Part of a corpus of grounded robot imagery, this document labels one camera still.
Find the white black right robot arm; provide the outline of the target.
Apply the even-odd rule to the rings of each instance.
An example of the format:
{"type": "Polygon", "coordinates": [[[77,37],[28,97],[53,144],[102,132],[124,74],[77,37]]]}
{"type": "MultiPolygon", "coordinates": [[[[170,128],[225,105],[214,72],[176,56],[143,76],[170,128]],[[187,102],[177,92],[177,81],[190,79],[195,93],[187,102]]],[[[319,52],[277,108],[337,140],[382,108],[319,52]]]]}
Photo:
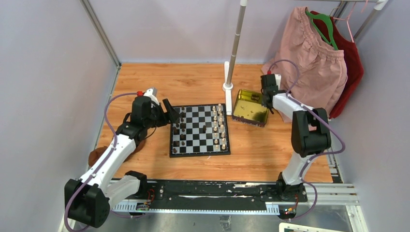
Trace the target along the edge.
{"type": "Polygon", "coordinates": [[[263,106],[277,110],[292,120],[292,157],[276,181],[276,195],[279,200],[288,202],[303,191],[303,180],[315,155],[331,146],[330,130],[326,111],[300,103],[277,85],[276,74],[261,76],[263,106]]]}

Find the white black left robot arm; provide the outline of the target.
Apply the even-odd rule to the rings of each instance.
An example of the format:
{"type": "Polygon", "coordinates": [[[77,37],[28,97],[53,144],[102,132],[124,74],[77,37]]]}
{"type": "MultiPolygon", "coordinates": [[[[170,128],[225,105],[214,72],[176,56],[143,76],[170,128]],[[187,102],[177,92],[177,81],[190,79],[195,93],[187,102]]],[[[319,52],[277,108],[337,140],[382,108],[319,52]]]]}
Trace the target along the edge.
{"type": "Polygon", "coordinates": [[[168,99],[158,102],[149,92],[137,93],[122,124],[115,130],[107,115],[104,120],[113,133],[113,139],[103,154],[79,179],[70,179],[64,186],[64,225],[69,232],[69,220],[75,220],[88,227],[98,228],[107,220],[111,209],[132,195],[144,199],[148,194],[146,176],[129,171],[119,181],[110,181],[122,163],[142,141],[148,138],[148,130],[175,123],[180,114],[168,99]]]}

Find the gold tin box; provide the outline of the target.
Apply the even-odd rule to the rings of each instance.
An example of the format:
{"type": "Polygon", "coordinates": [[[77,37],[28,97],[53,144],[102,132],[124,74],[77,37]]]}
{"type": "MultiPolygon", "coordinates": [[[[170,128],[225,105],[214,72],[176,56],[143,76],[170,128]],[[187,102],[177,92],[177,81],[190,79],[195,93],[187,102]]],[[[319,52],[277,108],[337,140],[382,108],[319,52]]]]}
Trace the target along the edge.
{"type": "Polygon", "coordinates": [[[235,100],[232,120],[260,128],[265,127],[269,110],[262,103],[261,93],[240,89],[235,100]]]}

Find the black white chess board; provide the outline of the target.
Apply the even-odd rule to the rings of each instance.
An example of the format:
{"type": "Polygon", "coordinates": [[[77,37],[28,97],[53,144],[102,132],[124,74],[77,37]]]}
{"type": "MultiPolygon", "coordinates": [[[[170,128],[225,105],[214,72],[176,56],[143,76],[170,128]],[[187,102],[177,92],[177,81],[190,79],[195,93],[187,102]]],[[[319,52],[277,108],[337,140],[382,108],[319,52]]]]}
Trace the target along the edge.
{"type": "Polygon", "coordinates": [[[200,104],[200,105],[178,105],[175,110],[181,114],[186,113],[185,124],[186,128],[181,129],[181,116],[178,123],[173,123],[170,128],[170,153],[171,158],[182,157],[199,157],[199,156],[217,156],[230,155],[231,146],[229,140],[228,123],[226,115],[226,106],[222,105],[222,112],[218,113],[218,104],[200,104]],[[215,106],[217,115],[213,115],[212,107],[215,106]],[[203,125],[206,125],[206,133],[202,133],[203,125]],[[174,135],[172,127],[179,130],[179,134],[174,135]],[[185,147],[181,147],[180,135],[185,134],[185,147]],[[226,150],[221,150],[221,139],[226,138],[226,150]],[[214,140],[219,140],[220,150],[215,151],[214,140]],[[177,153],[173,153],[173,148],[177,149],[177,153]]]}

